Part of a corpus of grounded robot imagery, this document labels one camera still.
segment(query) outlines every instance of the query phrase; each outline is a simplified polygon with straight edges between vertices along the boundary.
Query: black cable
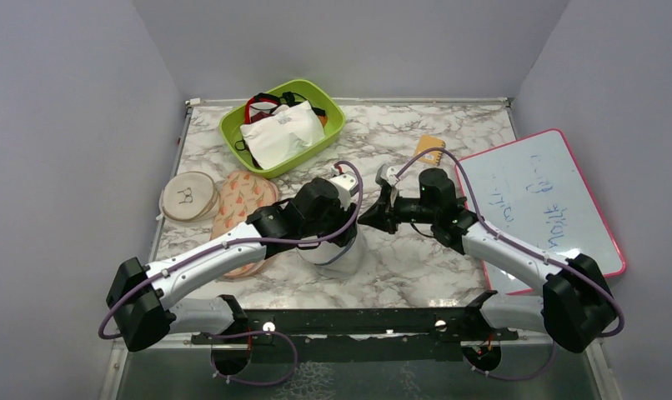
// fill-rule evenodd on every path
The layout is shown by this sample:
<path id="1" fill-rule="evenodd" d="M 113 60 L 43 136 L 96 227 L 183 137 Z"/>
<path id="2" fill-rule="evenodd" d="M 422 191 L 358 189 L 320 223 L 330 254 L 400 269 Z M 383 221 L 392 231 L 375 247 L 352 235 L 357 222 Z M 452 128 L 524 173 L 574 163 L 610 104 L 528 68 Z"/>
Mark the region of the black cable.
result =
<path id="1" fill-rule="evenodd" d="M 417 229 L 417 227 L 415 227 L 413 223 L 410 223 L 409 226 L 412 227 L 412 229 L 414 229 L 415 232 L 419 233 L 420 235 L 424 236 L 425 238 L 434 239 L 434 236 L 425 235 L 424 233 L 420 232 L 419 229 Z"/>

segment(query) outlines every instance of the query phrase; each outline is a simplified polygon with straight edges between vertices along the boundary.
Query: marble tabletop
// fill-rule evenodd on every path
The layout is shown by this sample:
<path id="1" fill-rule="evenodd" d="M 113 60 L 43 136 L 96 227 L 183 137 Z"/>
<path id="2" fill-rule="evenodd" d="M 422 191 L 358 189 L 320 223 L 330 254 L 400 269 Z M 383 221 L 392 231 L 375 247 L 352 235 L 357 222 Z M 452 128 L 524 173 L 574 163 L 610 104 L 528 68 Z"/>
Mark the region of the marble tabletop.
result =
<path id="1" fill-rule="evenodd" d="M 294 170 L 273 179 L 281 197 L 292 197 L 314 177 L 328 178 L 328 166 L 338 160 L 355 164 L 364 178 L 364 205 L 379 193 L 375 173 L 382 163 L 402 166 L 413 155 L 423 134 L 442 138 L 457 156 L 478 153 L 514 140 L 505 106 L 461 104 L 342 105 L 347 122 L 340 138 Z M 183 146 L 178 172 L 201 171 L 220 184 L 241 169 L 218 131 L 231 107 L 196 107 Z M 441 167 L 454 178 L 452 163 Z M 416 162 L 403 176 L 404 196 L 418 195 Z M 233 281 L 209 282 L 191 298 L 232 294 L 243 308 L 393 308 L 463 306 L 487 288 L 481 263 L 440 246 L 402 225 L 395 235 L 361 227 L 369 252 L 350 278 L 319 275 L 293 250 L 278 254 L 260 274 Z M 425 233 L 429 229 L 421 227 Z M 208 241 L 211 221 L 191 227 L 164 223 L 156 259 L 170 258 Z"/>

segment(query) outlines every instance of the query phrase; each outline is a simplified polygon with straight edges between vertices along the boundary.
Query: table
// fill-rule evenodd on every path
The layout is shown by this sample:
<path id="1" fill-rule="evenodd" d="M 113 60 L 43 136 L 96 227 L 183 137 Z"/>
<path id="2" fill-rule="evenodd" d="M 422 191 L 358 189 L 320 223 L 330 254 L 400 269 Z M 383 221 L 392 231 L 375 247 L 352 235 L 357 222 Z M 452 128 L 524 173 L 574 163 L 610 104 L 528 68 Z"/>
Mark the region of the table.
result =
<path id="1" fill-rule="evenodd" d="M 442 138 L 457 156 L 478 153 L 515 139 L 507 108 L 489 104 L 342 105 L 347 118 L 339 140 L 294 170 L 273 179 L 282 198 L 292 197 L 314 177 L 327 178 L 329 166 L 349 160 L 364 178 L 363 210 L 379 193 L 375 173 L 381 163 L 405 164 L 421 135 Z M 193 109 L 177 173 L 201 171 L 221 183 L 241 169 L 218 131 L 228 106 Z M 454 178 L 452 163 L 441 166 Z M 418 196 L 416 162 L 399 184 L 404 196 Z M 232 294 L 243 308 L 413 308 L 463 306 L 487 288 L 478 260 L 440 246 L 403 225 L 395 235 L 361 227 L 369 253 L 348 279 L 322 277 L 293 250 L 275 256 L 263 272 L 234 281 L 218 280 L 190 298 Z M 188 226 L 164 223 L 156 259 L 170 258 L 208 241 L 211 221 Z"/>

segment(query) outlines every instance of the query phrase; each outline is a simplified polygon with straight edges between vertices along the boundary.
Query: metal frame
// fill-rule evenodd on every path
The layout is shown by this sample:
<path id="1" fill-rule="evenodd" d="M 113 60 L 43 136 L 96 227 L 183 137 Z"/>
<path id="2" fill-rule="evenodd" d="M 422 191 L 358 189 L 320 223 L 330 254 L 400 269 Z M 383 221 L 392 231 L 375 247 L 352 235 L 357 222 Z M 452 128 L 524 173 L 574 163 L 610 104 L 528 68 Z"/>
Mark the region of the metal frame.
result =
<path id="1" fill-rule="evenodd" d="M 485 105 L 485 104 L 502 104 L 506 107 L 506 112 L 508 113 L 511 127 L 513 128 L 513 133 L 516 138 L 518 138 L 519 133 L 515 129 L 513 114 L 511 112 L 510 103 L 511 99 L 508 98 L 492 98 L 492 99 L 455 99 L 455 98 L 346 98 L 346 97 L 336 97 L 335 100 L 339 104 L 375 104 L 375 103 L 385 103 L 385 104 L 423 104 L 423 103 L 447 103 L 447 104 L 476 104 L 476 105 Z M 173 161 L 172 166 L 172 176 L 176 175 L 178 170 L 179 163 L 181 161 L 181 154 L 183 152 L 183 146 L 186 142 L 186 136 L 188 133 L 188 127 L 191 122 L 191 117 L 193 114 L 193 107 L 196 106 L 234 106 L 243 104 L 244 100 L 233 99 L 233 100 L 202 100 L 198 99 L 198 102 L 195 102 L 191 107 L 187 106 L 186 118 L 184 119 L 183 130 L 180 138 L 180 143 L 178 146 L 177 154 Z M 154 233 L 152 246 L 150 248 L 148 260 L 153 261 L 157 255 L 159 238 L 162 234 L 163 229 L 163 219 L 157 223 L 157 230 Z M 192 336 L 190 334 L 185 335 L 171 335 L 164 338 L 162 341 L 158 342 L 153 346 L 153 348 L 206 348 L 204 345 L 194 345 L 191 343 Z M 460 344 L 462 347 L 471 344 L 478 344 L 479 342 L 470 342 L 462 341 Z M 547 335 L 539 334 L 536 332 L 519 332 L 519 340 L 513 342 L 504 342 L 505 346 L 516 346 L 516 345 L 530 345 L 530 344 L 542 344 L 542 343 L 551 343 L 551 339 Z M 596 340 L 592 342 L 584 352 L 589 361 L 589 367 L 594 376 L 596 386 L 599 390 L 599 395 L 603 400 L 620 400 L 622 397 L 618 385 L 615 381 L 613 370 L 610 369 L 610 365 L 607 362 L 607 358 L 604 354 L 603 342 L 601 340 Z M 125 364 L 128 358 L 128 350 L 125 347 L 125 344 L 122 340 L 113 341 L 113 347 L 110 352 L 110 360 L 108 363 L 108 370 L 106 371 L 105 379 L 103 382 L 103 387 L 100 392 L 99 398 L 101 400 L 113 400 L 117 398 L 120 383 L 123 378 L 123 371 Z"/>

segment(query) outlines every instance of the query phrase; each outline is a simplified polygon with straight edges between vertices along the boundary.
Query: gray wall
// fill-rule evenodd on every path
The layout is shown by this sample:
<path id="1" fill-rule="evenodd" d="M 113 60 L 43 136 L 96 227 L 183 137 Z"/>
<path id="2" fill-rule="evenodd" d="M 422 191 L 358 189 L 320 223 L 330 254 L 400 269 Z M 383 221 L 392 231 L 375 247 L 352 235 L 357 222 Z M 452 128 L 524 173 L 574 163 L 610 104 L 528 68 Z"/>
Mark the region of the gray wall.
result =
<path id="1" fill-rule="evenodd" d="M 572 0 L 513 103 L 567 135 L 628 261 L 607 341 L 627 399 L 672 398 L 672 0 Z"/>
<path id="2" fill-rule="evenodd" d="M 568 0 L 133 0 L 185 96 L 514 96 Z"/>
<path id="3" fill-rule="evenodd" d="M 181 98 L 129 0 L 0 0 L 0 398 L 96 398 Z"/>

